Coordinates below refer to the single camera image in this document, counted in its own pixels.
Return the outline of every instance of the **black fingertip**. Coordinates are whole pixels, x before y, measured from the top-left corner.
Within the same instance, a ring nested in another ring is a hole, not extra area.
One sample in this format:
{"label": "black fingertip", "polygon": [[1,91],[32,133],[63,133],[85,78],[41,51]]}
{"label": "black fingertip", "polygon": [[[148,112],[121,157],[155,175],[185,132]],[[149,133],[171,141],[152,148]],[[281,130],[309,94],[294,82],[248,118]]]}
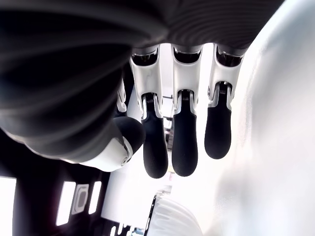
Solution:
{"label": "black fingertip", "polygon": [[[182,96],[188,98],[189,92],[186,96],[185,92],[182,92]],[[182,98],[181,111],[174,115],[172,164],[175,173],[182,177],[190,176],[198,164],[197,117],[191,113],[189,103],[189,99]]]}
{"label": "black fingertip", "polygon": [[205,150],[209,157],[221,159],[231,146],[231,111],[226,104],[208,108]]}
{"label": "black fingertip", "polygon": [[131,117],[117,117],[113,121],[122,135],[128,140],[133,154],[135,154],[146,139],[146,133],[142,124]]}
{"label": "black fingertip", "polygon": [[161,178],[168,168],[163,118],[157,118],[154,112],[148,112],[142,124],[146,130],[143,145],[144,167],[150,177]]}

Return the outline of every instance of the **light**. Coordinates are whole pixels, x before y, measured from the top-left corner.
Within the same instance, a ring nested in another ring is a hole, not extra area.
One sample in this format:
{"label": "light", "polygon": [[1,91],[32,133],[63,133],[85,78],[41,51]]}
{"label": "light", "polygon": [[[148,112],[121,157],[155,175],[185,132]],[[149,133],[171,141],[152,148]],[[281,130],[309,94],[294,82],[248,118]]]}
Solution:
{"label": "light", "polygon": [[171,129],[172,128],[172,122],[164,117],[163,118],[163,126],[165,129]]}
{"label": "light", "polygon": [[12,236],[16,179],[0,177],[0,235]]}
{"label": "light", "polygon": [[98,196],[99,196],[101,185],[102,185],[101,181],[95,182],[94,184],[90,208],[89,208],[89,214],[93,214],[94,212],[96,212]]}
{"label": "light", "polygon": [[75,185],[75,182],[65,181],[63,183],[56,220],[57,226],[68,223]]}
{"label": "light", "polygon": [[120,223],[119,224],[119,227],[118,227],[118,231],[117,231],[117,234],[120,235],[123,231],[123,223]]}
{"label": "light", "polygon": [[113,226],[112,230],[110,231],[110,236],[115,236],[115,232],[116,232],[116,226]]}

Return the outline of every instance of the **white plastic casing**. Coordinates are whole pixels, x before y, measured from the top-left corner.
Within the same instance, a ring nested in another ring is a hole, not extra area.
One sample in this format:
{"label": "white plastic casing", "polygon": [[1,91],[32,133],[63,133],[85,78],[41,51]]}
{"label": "white plastic casing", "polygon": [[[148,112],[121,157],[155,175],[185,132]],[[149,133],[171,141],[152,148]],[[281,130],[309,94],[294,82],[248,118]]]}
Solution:
{"label": "white plastic casing", "polygon": [[217,45],[213,47],[213,58],[209,80],[209,99],[213,100],[216,84],[218,82],[228,82],[232,85],[231,98],[233,99],[243,59],[237,66],[224,66],[218,62],[216,57],[217,47]]}
{"label": "white plastic casing", "polygon": [[152,65],[136,65],[130,58],[130,65],[133,72],[135,90],[137,94],[138,105],[143,113],[142,95],[146,93],[156,93],[158,97],[159,109],[162,109],[162,80],[159,64],[159,47],[157,51],[157,60]]}
{"label": "white plastic casing", "polygon": [[127,111],[127,106],[125,104],[125,102],[126,102],[126,92],[125,92],[125,85],[124,85],[124,81],[123,80],[122,80],[122,82],[119,85],[119,89],[117,91],[117,94],[118,94],[118,99],[117,99],[118,111],[126,112]]}
{"label": "white plastic casing", "polygon": [[194,63],[182,63],[176,60],[174,50],[172,50],[173,57],[173,103],[174,109],[178,109],[178,92],[182,89],[189,89],[194,94],[194,108],[198,102],[199,78],[201,53],[199,59]]}
{"label": "white plastic casing", "polygon": [[114,138],[99,155],[80,164],[95,167],[105,172],[115,171],[126,164],[133,155],[132,147],[125,137],[124,143],[126,147]]}

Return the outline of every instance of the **white ribbed object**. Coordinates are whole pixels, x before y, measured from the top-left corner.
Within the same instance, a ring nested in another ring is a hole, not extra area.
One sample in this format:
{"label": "white ribbed object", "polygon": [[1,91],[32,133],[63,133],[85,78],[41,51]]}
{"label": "white ribbed object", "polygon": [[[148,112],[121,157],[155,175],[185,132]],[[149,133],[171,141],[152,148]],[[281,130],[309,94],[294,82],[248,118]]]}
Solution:
{"label": "white ribbed object", "polygon": [[168,196],[155,196],[145,236],[202,236],[195,216]]}

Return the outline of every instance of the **white object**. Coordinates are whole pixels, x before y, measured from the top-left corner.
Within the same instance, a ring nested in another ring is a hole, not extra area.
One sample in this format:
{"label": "white object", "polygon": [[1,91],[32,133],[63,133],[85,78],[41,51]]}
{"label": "white object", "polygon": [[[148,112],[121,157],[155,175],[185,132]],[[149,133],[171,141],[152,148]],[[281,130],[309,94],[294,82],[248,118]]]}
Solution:
{"label": "white object", "polygon": [[117,98],[117,108],[120,112],[126,112],[127,106],[125,104],[126,102],[126,92],[125,92],[125,85],[124,81],[122,79],[122,82],[119,85],[119,89],[117,91],[118,98]]}
{"label": "white object", "polygon": [[156,196],[147,236],[202,236],[194,215],[167,196]]}
{"label": "white object", "polygon": [[113,226],[110,231],[110,236],[115,236],[115,232],[116,232],[116,226]]}
{"label": "white object", "polygon": [[117,234],[120,235],[123,231],[123,223],[120,223],[119,224],[119,227],[118,227],[118,231],[117,231]]}
{"label": "white object", "polygon": [[75,185],[75,182],[65,181],[63,183],[63,190],[60,197],[56,219],[57,226],[68,223]]}
{"label": "white object", "polygon": [[199,59],[194,63],[181,63],[176,60],[174,51],[173,58],[173,103],[174,109],[178,109],[178,92],[182,89],[193,91],[193,108],[195,109],[198,102],[200,65],[202,49]]}
{"label": "white object", "polygon": [[72,204],[72,215],[81,213],[84,211],[85,204],[87,203],[89,195],[88,184],[78,184],[75,189],[74,201]]}
{"label": "white object", "polygon": [[212,66],[209,80],[209,99],[214,99],[216,84],[219,82],[228,82],[232,85],[231,98],[233,99],[243,59],[237,66],[224,66],[218,62],[218,58],[216,56],[217,47],[217,45],[213,47]]}
{"label": "white object", "polygon": [[136,88],[138,105],[143,113],[142,95],[152,92],[156,93],[159,98],[158,106],[162,109],[162,79],[161,69],[159,65],[159,47],[157,50],[157,60],[152,65],[140,66],[136,65],[132,58],[130,58],[130,65],[133,72],[134,84]]}
{"label": "white object", "polygon": [[0,177],[0,235],[12,236],[16,179]]}
{"label": "white object", "polygon": [[98,202],[98,197],[99,197],[99,192],[100,192],[101,186],[102,186],[102,182],[100,182],[100,181],[95,182],[95,184],[94,184],[90,208],[89,208],[89,214],[93,214],[94,212],[96,212],[97,202]]}
{"label": "white object", "polygon": [[104,172],[115,171],[124,166],[133,155],[132,147],[126,138],[124,138],[124,143],[128,151],[118,139],[113,138],[99,155],[80,164],[95,167]]}

